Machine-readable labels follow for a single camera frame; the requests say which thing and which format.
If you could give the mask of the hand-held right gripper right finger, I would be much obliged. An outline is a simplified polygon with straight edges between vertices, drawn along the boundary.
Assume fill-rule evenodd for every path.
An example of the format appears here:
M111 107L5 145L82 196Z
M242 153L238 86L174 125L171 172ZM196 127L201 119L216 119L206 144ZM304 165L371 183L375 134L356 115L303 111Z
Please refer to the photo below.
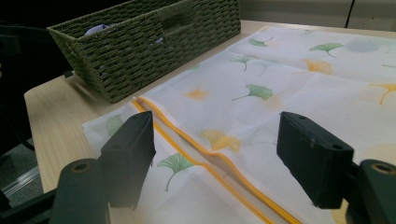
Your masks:
M341 206L343 177L354 154L351 146L313 120L283 111L276 154L314 206L321 209Z

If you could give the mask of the green woven basket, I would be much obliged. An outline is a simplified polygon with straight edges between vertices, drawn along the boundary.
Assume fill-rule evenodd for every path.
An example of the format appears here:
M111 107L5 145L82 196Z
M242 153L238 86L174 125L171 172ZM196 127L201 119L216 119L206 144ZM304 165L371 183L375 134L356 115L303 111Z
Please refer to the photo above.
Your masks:
M113 25L84 35L99 24ZM75 73L116 103L239 35L240 7L238 0L130 0L48 31Z

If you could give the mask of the purple cloth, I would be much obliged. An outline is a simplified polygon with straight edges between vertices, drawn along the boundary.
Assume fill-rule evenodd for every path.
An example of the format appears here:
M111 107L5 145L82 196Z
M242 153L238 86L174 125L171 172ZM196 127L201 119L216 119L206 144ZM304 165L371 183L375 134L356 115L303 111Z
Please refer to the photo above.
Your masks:
M84 35L93 35L95 33L98 33L100 31L106 30L107 28L111 27L112 25L107 25L107 24L99 24L96 26L91 27L90 29L88 29ZM160 36L158 37L152 44L160 44L163 42L163 37Z

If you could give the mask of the white leaf-print laundry bag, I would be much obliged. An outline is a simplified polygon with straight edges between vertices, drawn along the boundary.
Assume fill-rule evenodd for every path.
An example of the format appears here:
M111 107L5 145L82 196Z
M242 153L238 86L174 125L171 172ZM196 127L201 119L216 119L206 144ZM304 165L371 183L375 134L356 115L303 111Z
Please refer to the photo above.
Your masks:
M282 112L312 119L356 161L396 165L396 38L269 27L86 122L99 150L156 116L156 154L130 224L335 224L276 155Z

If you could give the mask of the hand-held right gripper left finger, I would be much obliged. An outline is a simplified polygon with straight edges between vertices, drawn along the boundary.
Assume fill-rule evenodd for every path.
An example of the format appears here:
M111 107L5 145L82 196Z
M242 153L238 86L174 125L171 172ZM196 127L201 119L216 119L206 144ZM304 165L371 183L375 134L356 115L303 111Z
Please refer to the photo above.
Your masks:
M105 143L99 162L111 207L136 209L155 154L149 111L129 117Z

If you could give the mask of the metal floor rail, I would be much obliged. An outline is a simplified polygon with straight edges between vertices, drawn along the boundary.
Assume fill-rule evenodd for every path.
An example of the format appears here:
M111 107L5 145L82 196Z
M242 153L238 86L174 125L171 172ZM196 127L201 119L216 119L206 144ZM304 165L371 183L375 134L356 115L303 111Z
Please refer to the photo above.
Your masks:
M17 177L10 184L1 188L1 190L8 198L14 197L19 193L42 191L38 167L36 166L23 175Z

